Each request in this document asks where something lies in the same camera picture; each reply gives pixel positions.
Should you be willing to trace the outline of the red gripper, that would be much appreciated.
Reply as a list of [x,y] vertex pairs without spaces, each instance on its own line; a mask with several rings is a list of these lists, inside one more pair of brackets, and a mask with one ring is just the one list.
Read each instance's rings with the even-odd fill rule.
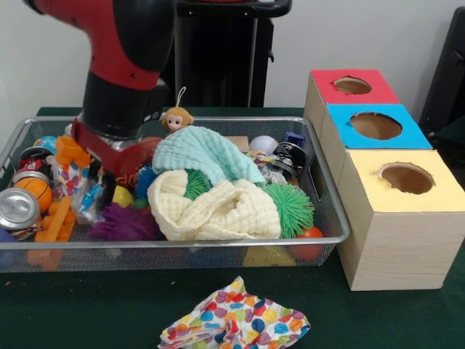
[[146,137],[135,140],[135,143],[125,145],[122,149],[116,149],[107,139],[88,129],[78,119],[73,121],[71,135],[109,172],[102,176],[101,209],[112,203],[116,177],[129,175],[152,161],[156,147],[163,140],[161,137]]

